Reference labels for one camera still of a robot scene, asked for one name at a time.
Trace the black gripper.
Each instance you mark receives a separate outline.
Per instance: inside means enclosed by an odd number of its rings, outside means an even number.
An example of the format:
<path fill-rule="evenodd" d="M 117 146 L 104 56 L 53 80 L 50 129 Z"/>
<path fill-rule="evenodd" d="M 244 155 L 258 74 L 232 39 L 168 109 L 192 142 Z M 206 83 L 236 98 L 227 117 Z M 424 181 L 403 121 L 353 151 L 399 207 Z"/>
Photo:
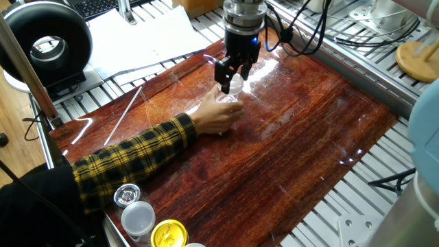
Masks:
<path fill-rule="evenodd" d="M 261 42 L 259 34 L 242 35 L 226 30 L 224 37 L 226 57 L 215 61 L 214 79 L 220 84 L 221 92 L 230 93 L 230 81 L 237 72 L 236 65 L 242 65 L 241 77 L 246 81 L 253 63 L 259 57 Z"/>

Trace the bare person's hand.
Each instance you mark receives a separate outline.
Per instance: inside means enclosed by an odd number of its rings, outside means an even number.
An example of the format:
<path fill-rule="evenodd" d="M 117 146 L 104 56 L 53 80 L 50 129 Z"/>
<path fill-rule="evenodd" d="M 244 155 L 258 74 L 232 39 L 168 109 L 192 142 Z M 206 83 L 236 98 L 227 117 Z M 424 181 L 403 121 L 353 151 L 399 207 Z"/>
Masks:
<path fill-rule="evenodd" d="M 214 86 L 204 96 L 198 108 L 189 113 L 198 135 L 226 132 L 243 117 L 243 102 L 218 103 L 216 97 L 220 93 L 218 87 Z"/>

